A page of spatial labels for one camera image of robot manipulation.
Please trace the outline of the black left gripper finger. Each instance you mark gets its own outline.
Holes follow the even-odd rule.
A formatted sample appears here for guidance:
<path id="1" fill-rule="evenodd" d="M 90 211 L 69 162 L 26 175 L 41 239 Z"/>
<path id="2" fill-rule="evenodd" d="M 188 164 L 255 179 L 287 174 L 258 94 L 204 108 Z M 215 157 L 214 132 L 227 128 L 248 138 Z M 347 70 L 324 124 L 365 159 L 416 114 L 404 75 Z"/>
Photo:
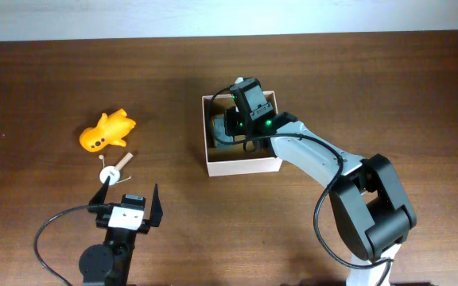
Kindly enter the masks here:
<path id="1" fill-rule="evenodd" d="M 149 224 L 151 227 L 159 227 L 163 217 L 163 210 L 159 197 L 158 184 L 155 184 L 153 190 L 153 199 L 150 209 Z"/>
<path id="2" fill-rule="evenodd" d="M 110 178 L 107 177 L 102 187 L 95 193 L 88 203 L 89 211 L 106 211 L 107 205 L 104 203 L 109 188 Z"/>

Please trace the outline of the grey yellow toy car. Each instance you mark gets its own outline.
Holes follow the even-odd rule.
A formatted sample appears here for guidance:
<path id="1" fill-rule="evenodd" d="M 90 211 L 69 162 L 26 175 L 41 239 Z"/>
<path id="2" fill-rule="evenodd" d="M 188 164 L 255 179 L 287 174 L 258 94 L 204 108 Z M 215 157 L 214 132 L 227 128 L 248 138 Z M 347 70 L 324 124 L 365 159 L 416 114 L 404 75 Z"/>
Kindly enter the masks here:
<path id="1" fill-rule="evenodd" d="M 239 141 L 244 138 L 243 135 L 238 136 L 227 136 L 225 130 L 225 121 L 222 114 L 217 114 L 212 118 L 212 132 L 214 137 L 214 145 L 216 151 L 229 151 L 236 147 L 236 145 L 224 145 L 218 142 L 215 137 L 222 141 Z"/>

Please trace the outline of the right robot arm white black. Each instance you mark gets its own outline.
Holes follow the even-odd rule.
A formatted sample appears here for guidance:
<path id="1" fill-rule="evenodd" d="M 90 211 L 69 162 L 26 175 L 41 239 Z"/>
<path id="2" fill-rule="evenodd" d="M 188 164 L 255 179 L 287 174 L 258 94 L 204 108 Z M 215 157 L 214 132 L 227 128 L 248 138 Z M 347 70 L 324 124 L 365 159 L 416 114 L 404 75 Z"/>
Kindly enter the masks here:
<path id="1" fill-rule="evenodd" d="M 394 258 L 417 216 L 388 158 L 348 153 L 310 131 L 296 116 L 277 113 L 254 77 L 239 77 L 223 88 L 234 105 L 225 111 L 221 145 L 253 144 L 295 165 L 324 187 L 313 211 L 317 240 L 335 261 L 349 268 L 347 285 L 388 285 Z M 331 204 L 340 238 L 351 251 L 345 261 L 320 232 L 320 209 Z"/>

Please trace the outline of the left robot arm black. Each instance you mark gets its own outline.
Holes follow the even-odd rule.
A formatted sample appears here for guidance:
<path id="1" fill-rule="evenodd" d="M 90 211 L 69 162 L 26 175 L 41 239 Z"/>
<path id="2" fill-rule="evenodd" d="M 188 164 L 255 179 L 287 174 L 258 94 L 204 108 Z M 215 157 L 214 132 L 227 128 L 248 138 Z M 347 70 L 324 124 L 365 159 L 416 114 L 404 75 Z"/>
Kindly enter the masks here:
<path id="1" fill-rule="evenodd" d="M 105 204 L 109 184 L 105 179 L 88 204 L 96 226 L 106 234 L 103 243 L 88 247 L 79 259 L 83 285 L 126 285 L 136 237 L 154 226 L 145 218 L 144 197 L 124 195 L 120 203 Z"/>

